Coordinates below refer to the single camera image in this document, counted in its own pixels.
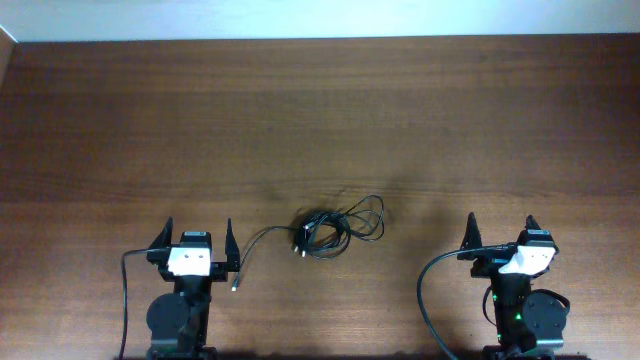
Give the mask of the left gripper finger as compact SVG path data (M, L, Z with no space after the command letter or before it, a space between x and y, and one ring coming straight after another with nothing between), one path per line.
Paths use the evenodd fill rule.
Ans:
M152 249L158 251L170 249L172 245L172 233L173 218L169 217L159 235L152 242Z
M240 255L240 249L238 247L237 241L233 233L231 219L228 219L227 221L227 229L226 229L226 237L225 237L225 255L226 255L226 266L225 266L226 271L239 272L241 269L241 255Z

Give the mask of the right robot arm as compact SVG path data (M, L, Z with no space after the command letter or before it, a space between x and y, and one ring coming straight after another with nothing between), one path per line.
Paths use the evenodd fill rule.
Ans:
M482 350L484 359L553 359L563 347L569 300L551 290L532 288L550 270L559 248L548 230L528 216L518 239L498 246L482 244L469 214L459 260L473 263L473 278L487 278L484 299L493 303L498 344Z

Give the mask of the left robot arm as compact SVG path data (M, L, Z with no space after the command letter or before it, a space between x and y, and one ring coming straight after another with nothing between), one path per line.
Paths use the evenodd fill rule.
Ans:
M212 237L206 231L185 231L172 242L173 220L147 249L146 259L173 290L149 306L146 322L151 331L148 359L212 360L217 351L206 345L211 287L226 282L241 269L240 250L232 223L226 226L223 261L213 259Z

